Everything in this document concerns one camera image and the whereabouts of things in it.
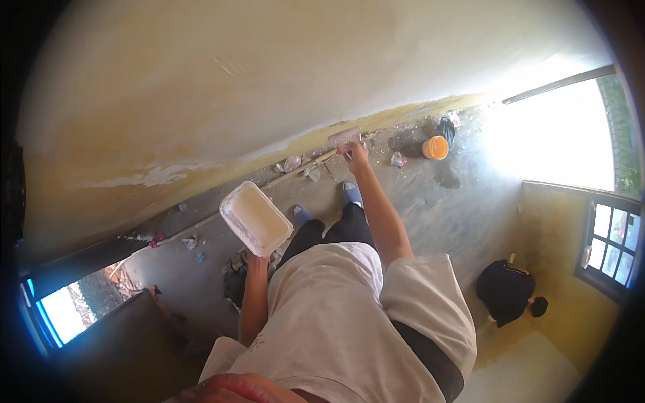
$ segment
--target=foot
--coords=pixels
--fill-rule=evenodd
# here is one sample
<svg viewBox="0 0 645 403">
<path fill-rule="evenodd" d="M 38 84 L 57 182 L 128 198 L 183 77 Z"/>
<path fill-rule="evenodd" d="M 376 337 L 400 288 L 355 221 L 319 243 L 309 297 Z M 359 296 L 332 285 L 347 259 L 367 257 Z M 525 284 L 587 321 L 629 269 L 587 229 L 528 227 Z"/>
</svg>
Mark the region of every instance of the foot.
<svg viewBox="0 0 645 403">
<path fill-rule="evenodd" d="M 295 221 L 298 228 L 304 225 L 307 221 L 313 219 L 312 215 L 309 214 L 306 208 L 302 207 L 300 204 L 296 204 L 293 207 L 293 220 Z"/>
<path fill-rule="evenodd" d="M 344 181 L 342 183 L 342 197 L 345 199 L 345 203 L 354 203 L 358 207 L 362 208 L 362 196 L 361 191 L 357 184 L 352 181 Z"/>
</svg>

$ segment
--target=white t-shirt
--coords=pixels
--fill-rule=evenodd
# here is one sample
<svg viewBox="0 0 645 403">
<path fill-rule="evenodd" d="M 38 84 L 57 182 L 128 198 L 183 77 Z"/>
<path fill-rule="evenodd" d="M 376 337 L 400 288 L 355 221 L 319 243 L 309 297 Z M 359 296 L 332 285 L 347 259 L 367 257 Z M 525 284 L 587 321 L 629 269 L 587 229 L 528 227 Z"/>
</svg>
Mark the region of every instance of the white t-shirt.
<svg viewBox="0 0 645 403">
<path fill-rule="evenodd" d="M 358 242 L 316 245 L 289 259 L 268 287 L 269 319 L 246 349 L 215 341 L 199 382 L 258 373 L 329 402 L 444 402 L 392 325 L 431 338 L 461 370 L 475 363 L 475 326 L 447 254 L 398 259 L 383 275 Z"/>
</svg>

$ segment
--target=black pants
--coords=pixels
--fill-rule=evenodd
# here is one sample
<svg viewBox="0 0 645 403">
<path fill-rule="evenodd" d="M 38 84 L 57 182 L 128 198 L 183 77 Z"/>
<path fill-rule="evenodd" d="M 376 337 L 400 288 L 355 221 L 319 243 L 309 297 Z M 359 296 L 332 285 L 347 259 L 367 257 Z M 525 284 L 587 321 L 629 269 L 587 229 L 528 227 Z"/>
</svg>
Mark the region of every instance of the black pants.
<svg viewBox="0 0 645 403">
<path fill-rule="evenodd" d="M 314 245 L 335 244 L 338 242 L 362 242 L 376 249 L 370 226 L 365 219 L 365 210 L 355 203 L 345 204 L 342 208 L 342 218 L 327 231 L 323 238 L 324 223 L 320 220 L 309 220 L 300 227 L 291 244 L 284 251 L 278 268 L 286 261 L 304 252 Z"/>
</svg>

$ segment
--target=painted wall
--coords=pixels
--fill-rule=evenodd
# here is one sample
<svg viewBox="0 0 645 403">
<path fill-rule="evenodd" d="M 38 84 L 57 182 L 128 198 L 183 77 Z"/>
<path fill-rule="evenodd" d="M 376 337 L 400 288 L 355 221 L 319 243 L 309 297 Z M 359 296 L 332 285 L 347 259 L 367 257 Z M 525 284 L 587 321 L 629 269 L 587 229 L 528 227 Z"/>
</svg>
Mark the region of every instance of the painted wall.
<svg viewBox="0 0 645 403">
<path fill-rule="evenodd" d="M 514 266 L 528 270 L 546 313 L 477 329 L 477 360 L 458 402 L 564 402 L 602 349 L 619 306 L 573 276 L 585 199 L 524 184 Z"/>
<path fill-rule="evenodd" d="M 585 373 L 598 356 L 620 307 L 573 276 L 582 244 L 584 197 L 524 187 L 525 253 L 518 261 L 549 301 L 535 327 Z"/>
<path fill-rule="evenodd" d="M 559 403 L 580 379 L 549 339 L 533 332 L 498 361 L 473 372 L 456 403 Z"/>
<path fill-rule="evenodd" d="M 574 0 L 74 1 L 23 97 L 21 251 L 93 244 L 355 121 L 610 63 Z"/>
</svg>

